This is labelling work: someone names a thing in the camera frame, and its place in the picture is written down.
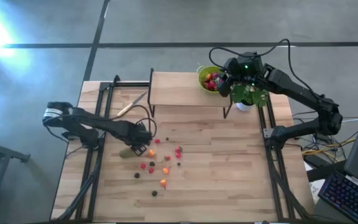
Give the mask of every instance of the concrete floor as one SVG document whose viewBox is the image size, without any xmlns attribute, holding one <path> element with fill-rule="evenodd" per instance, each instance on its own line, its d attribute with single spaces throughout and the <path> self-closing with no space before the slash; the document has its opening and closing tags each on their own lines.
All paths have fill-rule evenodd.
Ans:
<svg viewBox="0 0 358 224">
<path fill-rule="evenodd" d="M 0 0 L 0 44 L 92 43 L 103 0 Z M 358 41 L 358 0 L 111 0 L 101 43 Z M 267 48 L 232 48 L 239 52 Z M 66 145 L 42 126 L 48 101 L 76 104 L 90 48 L 0 49 L 0 145 L 30 153 L 12 161 L 0 193 L 0 223 L 48 220 Z M 192 72 L 209 48 L 99 49 L 90 80 L 148 80 L 149 69 Z M 358 47 L 292 48 L 295 72 L 315 92 L 358 116 Z M 213 55 L 219 63 L 225 52 Z M 263 58 L 289 72 L 287 48 Z M 293 113 L 310 109 L 291 100 Z M 313 115 L 300 116 L 312 118 Z M 358 122 L 344 123 L 344 140 Z"/>
</svg>

